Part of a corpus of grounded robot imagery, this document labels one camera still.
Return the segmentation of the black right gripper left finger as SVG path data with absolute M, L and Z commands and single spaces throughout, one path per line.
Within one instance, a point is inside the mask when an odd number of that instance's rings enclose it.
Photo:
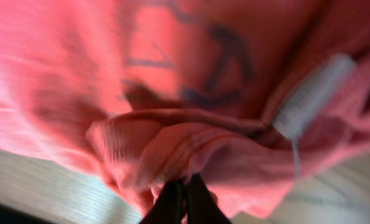
M 183 181 L 167 182 L 152 209 L 139 224 L 181 224 L 183 201 Z

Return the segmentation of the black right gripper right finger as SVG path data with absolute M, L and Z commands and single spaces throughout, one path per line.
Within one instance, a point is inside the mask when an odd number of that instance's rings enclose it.
M 188 224 L 231 224 L 199 174 L 193 175 L 187 184 L 187 217 Z

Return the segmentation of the red orange t-shirt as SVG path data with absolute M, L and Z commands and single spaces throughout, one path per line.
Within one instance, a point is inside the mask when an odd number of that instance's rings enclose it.
M 0 149 L 265 218 L 370 151 L 370 1 L 0 1 Z

